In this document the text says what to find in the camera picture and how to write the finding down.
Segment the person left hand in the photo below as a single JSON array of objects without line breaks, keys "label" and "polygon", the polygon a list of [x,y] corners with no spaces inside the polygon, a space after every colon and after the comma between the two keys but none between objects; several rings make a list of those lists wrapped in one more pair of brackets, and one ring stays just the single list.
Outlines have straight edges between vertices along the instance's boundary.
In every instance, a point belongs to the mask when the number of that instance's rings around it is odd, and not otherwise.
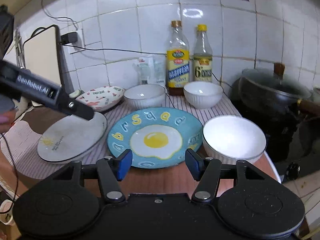
[{"label": "person left hand", "polygon": [[0,133],[5,133],[11,128],[15,116],[16,112],[14,109],[0,114]]}]

